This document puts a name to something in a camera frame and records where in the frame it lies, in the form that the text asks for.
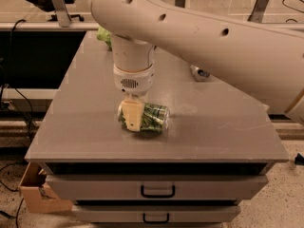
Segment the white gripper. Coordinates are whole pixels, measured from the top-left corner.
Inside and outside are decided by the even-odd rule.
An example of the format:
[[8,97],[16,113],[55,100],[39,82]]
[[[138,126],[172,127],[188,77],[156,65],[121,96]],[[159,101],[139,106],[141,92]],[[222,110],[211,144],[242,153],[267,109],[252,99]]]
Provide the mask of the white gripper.
[[130,131],[139,132],[142,124],[144,102],[136,96],[145,95],[152,87],[155,73],[154,65],[138,72],[127,72],[114,66],[113,73],[115,86],[121,92],[132,94],[126,95],[122,101],[126,127]]

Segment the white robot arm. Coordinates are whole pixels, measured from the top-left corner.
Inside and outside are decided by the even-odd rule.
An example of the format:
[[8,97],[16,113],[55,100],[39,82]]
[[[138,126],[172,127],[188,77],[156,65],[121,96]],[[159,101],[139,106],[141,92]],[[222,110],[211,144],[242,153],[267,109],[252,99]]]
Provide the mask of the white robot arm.
[[304,35],[161,0],[88,0],[103,28],[145,41],[304,123]]

